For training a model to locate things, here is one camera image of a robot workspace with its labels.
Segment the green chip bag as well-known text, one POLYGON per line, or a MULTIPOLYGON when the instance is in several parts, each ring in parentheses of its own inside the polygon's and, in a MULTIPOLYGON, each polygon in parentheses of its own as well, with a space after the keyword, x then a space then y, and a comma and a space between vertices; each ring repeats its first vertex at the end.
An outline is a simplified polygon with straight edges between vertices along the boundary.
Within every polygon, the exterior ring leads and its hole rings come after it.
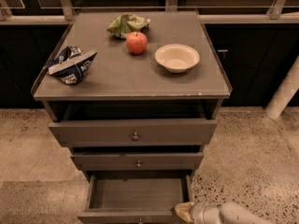
POLYGON ((120 39, 125 39, 132 32, 141 32, 150 25, 150 19, 137 16, 133 13, 124 13, 114 19, 107 31, 120 39))

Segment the red apple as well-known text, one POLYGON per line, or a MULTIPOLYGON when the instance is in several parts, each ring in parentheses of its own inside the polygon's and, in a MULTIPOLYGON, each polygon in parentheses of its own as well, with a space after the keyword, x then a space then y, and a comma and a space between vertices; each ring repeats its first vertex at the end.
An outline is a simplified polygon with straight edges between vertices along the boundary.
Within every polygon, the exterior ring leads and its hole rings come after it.
POLYGON ((132 32, 126 38, 126 47, 134 55, 145 52, 148 45, 147 37, 141 32, 132 32))

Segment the metal window railing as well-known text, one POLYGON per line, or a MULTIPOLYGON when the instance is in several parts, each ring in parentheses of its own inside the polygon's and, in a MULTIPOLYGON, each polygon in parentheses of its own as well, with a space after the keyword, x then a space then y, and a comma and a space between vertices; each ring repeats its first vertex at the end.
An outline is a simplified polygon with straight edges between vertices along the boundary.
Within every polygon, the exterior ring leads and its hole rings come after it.
POLYGON ((194 11, 204 23, 298 23, 299 0, 0 0, 3 25, 65 24, 83 12, 194 11))

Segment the grey drawer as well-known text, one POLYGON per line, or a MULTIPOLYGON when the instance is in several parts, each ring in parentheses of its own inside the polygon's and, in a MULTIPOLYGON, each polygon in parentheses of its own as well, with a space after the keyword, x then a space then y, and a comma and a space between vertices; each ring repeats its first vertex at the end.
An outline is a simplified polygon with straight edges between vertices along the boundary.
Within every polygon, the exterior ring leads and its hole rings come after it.
POLYGON ((194 170, 203 159, 197 153, 75 154, 73 163, 81 171, 194 170))
POLYGON ((192 200, 186 171, 94 172, 84 210, 84 224, 177 223, 175 206, 192 200))
POLYGON ((214 119, 113 119, 62 121, 50 130, 63 147, 183 146, 208 144, 214 119))

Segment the blue chip bag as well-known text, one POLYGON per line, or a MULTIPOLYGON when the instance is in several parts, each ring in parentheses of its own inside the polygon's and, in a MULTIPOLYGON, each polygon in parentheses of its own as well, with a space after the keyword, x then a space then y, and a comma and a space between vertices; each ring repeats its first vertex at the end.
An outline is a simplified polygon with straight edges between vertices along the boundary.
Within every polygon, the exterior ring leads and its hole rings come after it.
POLYGON ((86 75, 96 55, 95 49, 83 51, 77 46, 67 46, 47 66, 48 73, 66 85, 78 84, 86 75))

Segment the white pillar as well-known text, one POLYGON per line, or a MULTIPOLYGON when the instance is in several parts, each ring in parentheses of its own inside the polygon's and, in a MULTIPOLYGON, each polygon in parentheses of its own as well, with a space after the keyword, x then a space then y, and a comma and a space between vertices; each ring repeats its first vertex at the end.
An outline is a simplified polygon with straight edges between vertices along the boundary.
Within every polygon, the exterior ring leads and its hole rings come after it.
POLYGON ((265 112, 270 119, 277 119, 299 90, 299 56, 279 85, 265 112))

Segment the grey middle drawer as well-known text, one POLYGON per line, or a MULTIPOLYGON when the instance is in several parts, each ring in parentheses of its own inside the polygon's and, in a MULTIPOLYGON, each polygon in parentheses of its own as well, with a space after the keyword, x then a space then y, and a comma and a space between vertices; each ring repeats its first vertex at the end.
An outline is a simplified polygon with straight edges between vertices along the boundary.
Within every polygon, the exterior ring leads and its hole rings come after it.
POLYGON ((197 153, 75 154, 73 163, 81 171, 194 170, 203 159, 197 153))

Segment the grey bottom drawer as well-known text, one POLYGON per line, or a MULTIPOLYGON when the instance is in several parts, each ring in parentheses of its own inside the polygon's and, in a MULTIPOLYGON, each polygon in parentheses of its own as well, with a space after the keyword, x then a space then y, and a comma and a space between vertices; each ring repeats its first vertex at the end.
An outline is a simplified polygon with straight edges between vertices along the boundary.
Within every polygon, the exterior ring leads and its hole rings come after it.
POLYGON ((175 206, 192 200, 186 171, 94 172, 84 210, 84 224, 177 223, 175 206))

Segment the white bowl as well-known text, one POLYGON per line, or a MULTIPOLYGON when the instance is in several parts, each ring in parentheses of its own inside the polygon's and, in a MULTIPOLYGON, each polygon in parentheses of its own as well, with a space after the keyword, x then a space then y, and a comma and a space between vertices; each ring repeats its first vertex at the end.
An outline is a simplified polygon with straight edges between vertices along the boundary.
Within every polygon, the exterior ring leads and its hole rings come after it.
POLYGON ((169 72, 182 73, 195 67, 200 61, 200 56, 192 47, 169 44, 156 50, 155 60, 169 72))

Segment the grey drawer cabinet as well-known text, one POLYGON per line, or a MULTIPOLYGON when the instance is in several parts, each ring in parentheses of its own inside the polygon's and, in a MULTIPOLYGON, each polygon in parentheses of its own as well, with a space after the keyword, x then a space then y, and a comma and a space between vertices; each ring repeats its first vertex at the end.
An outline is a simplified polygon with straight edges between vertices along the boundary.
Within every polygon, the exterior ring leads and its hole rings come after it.
MULTIPOLYGON (((232 87, 210 43, 205 26, 192 11, 150 12, 149 44, 133 55, 123 41, 107 33, 112 13, 81 13, 57 48, 95 49, 85 78, 66 85, 45 69, 32 89, 52 122, 113 119, 214 119, 232 87), (158 48, 182 44, 194 48, 199 63, 172 73, 155 60, 158 48)), ((197 153, 206 144, 183 146, 66 147, 75 154, 197 153)))

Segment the grey top drawer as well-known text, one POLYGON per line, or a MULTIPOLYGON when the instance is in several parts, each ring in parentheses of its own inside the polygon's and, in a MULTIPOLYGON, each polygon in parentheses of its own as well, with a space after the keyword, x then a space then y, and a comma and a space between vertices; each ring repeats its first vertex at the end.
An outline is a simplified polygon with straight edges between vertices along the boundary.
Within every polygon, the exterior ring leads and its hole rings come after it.
POLYGON ((50 130, 63 147, 183 146, 208 144, 214 119, 113 119, 62 121, 50 130))

